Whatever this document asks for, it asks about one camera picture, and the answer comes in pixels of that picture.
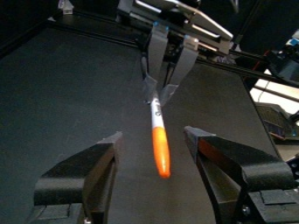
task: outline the black work surface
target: black work surface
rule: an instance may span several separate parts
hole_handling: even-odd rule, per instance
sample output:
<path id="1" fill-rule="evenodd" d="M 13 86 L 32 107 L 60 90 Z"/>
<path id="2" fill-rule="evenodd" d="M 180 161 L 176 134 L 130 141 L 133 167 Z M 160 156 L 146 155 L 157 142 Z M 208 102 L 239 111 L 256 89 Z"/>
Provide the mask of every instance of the black work surface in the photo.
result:
<path id="1" fill-rule="evenodd" d="M 113 224 L 214 222 L 184 126 L 276 154 L 240 78 L 196 65 L 162 108 L 172 176 L 160 179 L 138 61 L 136 49 L 53 29 L 0 61 L 0 223 L 24 223 L 38 177 L 116 131 Z"/>

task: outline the black panel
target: black panel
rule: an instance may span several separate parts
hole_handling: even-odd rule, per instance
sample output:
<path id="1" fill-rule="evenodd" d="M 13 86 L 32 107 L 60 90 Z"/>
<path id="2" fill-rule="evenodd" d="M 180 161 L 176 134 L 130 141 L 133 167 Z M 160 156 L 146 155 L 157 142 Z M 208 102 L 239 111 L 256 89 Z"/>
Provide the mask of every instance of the black panel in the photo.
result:
<path id="1" fill-rule="evenodd" d="M 0 1 L 1 45 L 45 20 L 56 11 L 58 0 Z"/>

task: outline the marker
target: marker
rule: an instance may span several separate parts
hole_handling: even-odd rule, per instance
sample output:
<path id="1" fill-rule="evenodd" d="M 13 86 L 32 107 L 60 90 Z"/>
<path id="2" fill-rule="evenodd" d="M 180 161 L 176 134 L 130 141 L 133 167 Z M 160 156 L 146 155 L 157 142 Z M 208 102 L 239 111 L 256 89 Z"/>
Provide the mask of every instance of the marker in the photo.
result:
<path id="1" fill-rule="evenodd" d="M 152 135 L 153 135 L 153 160 L 158 175 L 161 178 L 168 179 L 170 177 L 170 158 L 169 147 L 166 142 L 164 119 L 161 112 L 161 105 L 154 93 L 150 103 L 152 110 Z"/>

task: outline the wire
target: wire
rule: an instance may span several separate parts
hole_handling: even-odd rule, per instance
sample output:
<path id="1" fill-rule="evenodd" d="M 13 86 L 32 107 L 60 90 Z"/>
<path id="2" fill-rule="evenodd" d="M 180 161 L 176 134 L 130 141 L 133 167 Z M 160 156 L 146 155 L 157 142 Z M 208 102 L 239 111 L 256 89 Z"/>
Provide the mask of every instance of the wire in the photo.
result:
<path id="1" fill-rule="evenodd" d="M 261 96 L 261 94 L 265 92 L 265 90 L 267 90 L 267 86 L 268 86 L 268 83 L 269 83 L 269 81 L 267 82 L 267 84 L 265 84 L 265 87 L 264 87 L 264 89 L 263 89 L 263 91 L 261 91 L 261 93 L 260 93 L 260 95 L 259 95 L 259 97 L 257 97 L 257 102 L 259 102 L 259 100 L 260 100 L 260 96 Z"/>

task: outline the screw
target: screw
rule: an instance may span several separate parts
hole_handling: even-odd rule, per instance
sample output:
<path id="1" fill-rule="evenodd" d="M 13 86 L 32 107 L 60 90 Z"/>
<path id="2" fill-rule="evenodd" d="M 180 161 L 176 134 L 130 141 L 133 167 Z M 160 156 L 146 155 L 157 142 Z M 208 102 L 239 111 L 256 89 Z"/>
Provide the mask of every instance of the screw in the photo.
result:
<path id="1" fill-rule="evenodd" d="M 241 213 L 245 215 L 245 216 L 249 216 L 249 207 L 248 206 L 243 206 L 241 207 Z"/>
<path id="2" fill-rule="evenodd" d="M 88 218 L 84 219 L 84 224 L 92 224 L 92 222 Z"/>

